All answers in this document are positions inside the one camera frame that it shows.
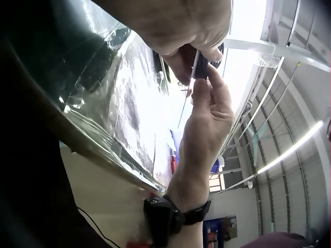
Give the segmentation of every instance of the maroon cloth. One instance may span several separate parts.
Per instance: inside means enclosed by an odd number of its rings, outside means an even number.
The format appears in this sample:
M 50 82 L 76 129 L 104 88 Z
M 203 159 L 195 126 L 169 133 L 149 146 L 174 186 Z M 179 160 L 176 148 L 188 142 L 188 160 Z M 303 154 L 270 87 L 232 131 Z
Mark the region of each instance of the maroon cloth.
M 299 234 L 272 232 L 258 237 L 241 248 L 303 248 L 307 246 L 309 243 Z

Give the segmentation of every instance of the electrical wire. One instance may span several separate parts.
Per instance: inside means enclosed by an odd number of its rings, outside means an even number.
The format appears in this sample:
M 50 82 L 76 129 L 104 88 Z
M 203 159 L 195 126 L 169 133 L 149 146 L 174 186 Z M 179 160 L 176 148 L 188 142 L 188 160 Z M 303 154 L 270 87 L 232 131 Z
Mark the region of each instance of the electrical wire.
M 96 228 L 98 229 L 98 231 L 100 232 L 101 236 L 102 236 L 104 239 L 106 239 L 106 240 L 112 242 L 112 243 L 114 244 L 114 246 L 116 246 L 117 248 L 120 248 L 115 242 L 113 242 L 112 240 L 110 240 L 109 238 L 107 238 L 105 235 L 103 235 L 103 233 L 101 232 L 101 230 L 100 230 L 100 228 L 98 227 L 98 225 L 94 222 L 94 220 L 91 218 L 91 216 L 88 215 L 87 212 L 85 212 L 84 210 L 82 210 L 80 207 L 77 207 L 77 208 L 78 208 L 80 211 L 82 211 L 84 214 L 86 214 L 86 215 L 90 218 L 90 220 L 91 220 L 91 221 L 93 222 L 93 224 L 96 226 Z

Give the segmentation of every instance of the human hand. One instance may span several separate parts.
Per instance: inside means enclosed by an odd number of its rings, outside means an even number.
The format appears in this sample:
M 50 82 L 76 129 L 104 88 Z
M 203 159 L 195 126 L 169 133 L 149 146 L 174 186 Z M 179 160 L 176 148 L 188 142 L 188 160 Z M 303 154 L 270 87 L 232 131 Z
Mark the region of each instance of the human hand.
M 193 111 L 179 147 L 179 163 L 167 195 L 181 211 L 201 207 L 209 194 L 209 174 L 230 132 L 233 111 L 228 87 L 212 65 L 209 81 L 194 83 Z
M 218 62 L 230 27 L 231 0 L 94 0 L 137 32 L 177 79 L 189 84 L 196 49 Z

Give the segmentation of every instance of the black handle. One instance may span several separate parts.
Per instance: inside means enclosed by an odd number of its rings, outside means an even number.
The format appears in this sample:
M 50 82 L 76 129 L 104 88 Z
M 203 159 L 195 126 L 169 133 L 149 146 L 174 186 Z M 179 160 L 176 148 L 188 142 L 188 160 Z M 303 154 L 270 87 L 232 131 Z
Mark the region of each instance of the black handle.
M 218 49 L 224 54 L 224 43 L 222 43 Z M 194 78 L 202 78 L 202 79 L 207 79 L 207 68 L 208 68 L 208 63 L 213 65 L 216 69 L 219 67 L 221 64 L 220 62 L 210 62 L 207 60 L 201 53 L 199 54 L 198 62 L 197 62 L 197 67 L 195 70 Z

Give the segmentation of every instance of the wall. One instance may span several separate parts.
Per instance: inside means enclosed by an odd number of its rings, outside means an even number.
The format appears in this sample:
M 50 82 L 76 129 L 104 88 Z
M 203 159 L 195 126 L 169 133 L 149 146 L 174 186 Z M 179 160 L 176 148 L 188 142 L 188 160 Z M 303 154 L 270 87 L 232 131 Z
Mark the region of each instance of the wall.
M 224 248 L 238 248 L 259 236 L 255 189 L 238 188 L 221 194 L 211 193 L 209 199 L 212 203 L 206 220 L 237 217 L 238 237 L 225 242 Z

